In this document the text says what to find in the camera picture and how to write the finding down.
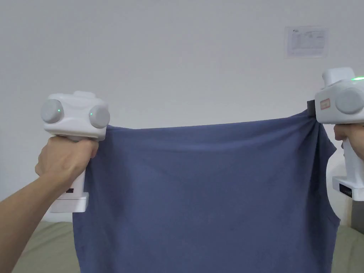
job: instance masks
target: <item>t-shirt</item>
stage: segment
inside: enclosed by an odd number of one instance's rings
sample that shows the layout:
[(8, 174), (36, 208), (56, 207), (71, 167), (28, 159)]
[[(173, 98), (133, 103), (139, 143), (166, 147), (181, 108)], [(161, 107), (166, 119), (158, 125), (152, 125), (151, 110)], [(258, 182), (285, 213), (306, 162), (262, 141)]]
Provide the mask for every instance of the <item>t-shirt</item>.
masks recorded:
[(207, 126), (107, 128), (73, 214), (82, 273), (329, 273), (335, 147), (306, 112)]

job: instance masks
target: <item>white gripper device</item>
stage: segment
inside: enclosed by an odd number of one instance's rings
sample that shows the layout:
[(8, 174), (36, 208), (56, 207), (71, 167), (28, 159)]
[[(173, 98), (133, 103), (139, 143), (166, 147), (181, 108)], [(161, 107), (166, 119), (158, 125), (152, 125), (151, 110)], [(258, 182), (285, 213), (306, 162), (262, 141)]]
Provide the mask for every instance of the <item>white gripper device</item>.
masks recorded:
[[(41, 117), (44, 130), (73, 141), (104, 140), (110, 121), (108, 104), (95, 94), (83, 91), (50, 95), (41, 108)], [(84, 212), (88, 204), (88, 193), (83, 192), (84, 179), (85, 172), (52, 204), (50, 212)]]
[[(323, 79), (325, 87), (314, 100), (317, 121), (364, 125), (364, 77), (356, 78), (350, 67), (342, 67), (325, 71)], [(347, 176), (333, 177), (333, 188), (355, 201), (364, 201), (364, 163), (348, 139), (343, 146)]]

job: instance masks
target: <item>red label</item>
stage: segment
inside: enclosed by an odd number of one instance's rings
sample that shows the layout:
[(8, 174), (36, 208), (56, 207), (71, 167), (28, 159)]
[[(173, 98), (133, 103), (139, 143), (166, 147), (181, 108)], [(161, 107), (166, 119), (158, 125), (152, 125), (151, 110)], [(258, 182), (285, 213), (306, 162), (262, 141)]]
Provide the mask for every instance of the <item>red label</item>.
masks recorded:
[(320, 107), (321, 107), (321, 110), (330, 108), (330, 99), (320, 101)]

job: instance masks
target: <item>bed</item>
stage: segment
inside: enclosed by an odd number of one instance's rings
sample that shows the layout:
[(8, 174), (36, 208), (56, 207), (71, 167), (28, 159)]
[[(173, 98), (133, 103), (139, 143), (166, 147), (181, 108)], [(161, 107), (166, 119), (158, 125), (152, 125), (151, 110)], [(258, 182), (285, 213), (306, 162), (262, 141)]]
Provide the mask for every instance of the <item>bed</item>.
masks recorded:
[[(364, 202), (353, 202), (352, 226), (339, 226), (332, 273), (364, 272)], [(13, 273), (78, 273), (72, 223), (41, 222)]]

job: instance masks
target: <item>gray circular cap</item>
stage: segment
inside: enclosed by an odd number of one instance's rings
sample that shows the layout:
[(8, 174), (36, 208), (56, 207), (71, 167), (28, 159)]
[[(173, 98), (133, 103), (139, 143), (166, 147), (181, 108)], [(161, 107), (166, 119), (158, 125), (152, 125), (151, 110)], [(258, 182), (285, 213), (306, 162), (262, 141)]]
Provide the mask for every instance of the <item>gray circular cap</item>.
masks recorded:
[(90, 122), (95, 128), (102, 129), (110, 122), (110, 113), (105, 106), (94, 106), (89, 114)]
[(59, 121), (63, 115), (63, 107), (59, 100), (47, 100), (41, 109), (40, 115), (42, 120), (47, 123), (55, 123)]
[(335, 99), (336, 108), (347, 115), (353, 115), (364, 108), (364, 100), (361, 91), (356, 88), (348, 88), (340, 92)]

